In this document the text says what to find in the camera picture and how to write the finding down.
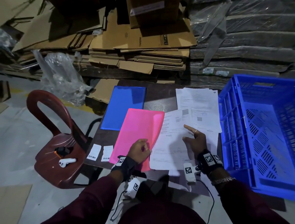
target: crate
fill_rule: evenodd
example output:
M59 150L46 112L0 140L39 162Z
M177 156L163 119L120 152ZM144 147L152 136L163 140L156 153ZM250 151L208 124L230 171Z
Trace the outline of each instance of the crate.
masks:
M295 200L295 79L234 75L218 101L225 169L256 192Z

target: maroon shirt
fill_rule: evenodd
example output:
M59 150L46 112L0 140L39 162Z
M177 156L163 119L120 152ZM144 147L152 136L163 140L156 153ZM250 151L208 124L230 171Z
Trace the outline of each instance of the maroon shirt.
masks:
M228 182L220 192L222 205L233 224L288 223L271 210L264 200L239 181ZM115 181L105 176L85 188L78 198L58 211L43 224L101 223L104 224L117 196ZM119 224L185 223L204 224L192 209L181 204L158 199L131 207L122 215Z

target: blue folder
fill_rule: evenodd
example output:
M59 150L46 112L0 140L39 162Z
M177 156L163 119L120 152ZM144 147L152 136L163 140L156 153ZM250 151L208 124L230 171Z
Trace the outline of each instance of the blue folder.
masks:
M145 87L115 86L101 129L119 131L129 108L143 109Z

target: maroon sleeve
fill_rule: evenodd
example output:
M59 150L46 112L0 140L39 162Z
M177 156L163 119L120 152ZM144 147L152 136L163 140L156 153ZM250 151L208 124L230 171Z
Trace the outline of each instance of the maroon sleeve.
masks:
M68 206L58 211L43 224L50 223L105 223L117 196L115 181L105 176L86 187Z
M222 205L233 224L288 223L255 192L239 181L230 181L220 190Z

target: hand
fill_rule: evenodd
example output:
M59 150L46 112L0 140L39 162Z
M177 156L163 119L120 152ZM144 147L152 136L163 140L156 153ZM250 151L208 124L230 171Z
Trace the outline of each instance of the hand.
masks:
M195 158L197 158L198 155L207 148L206 135L190 126L184 125L184 127L191 131L195 138L182 137L182 140L186 147L194 152Z
M145 161L145 159L150 155L151 151L148 149L147 146L147 139L138 139L133 145L131 146L127 156L133 159L138 164Z

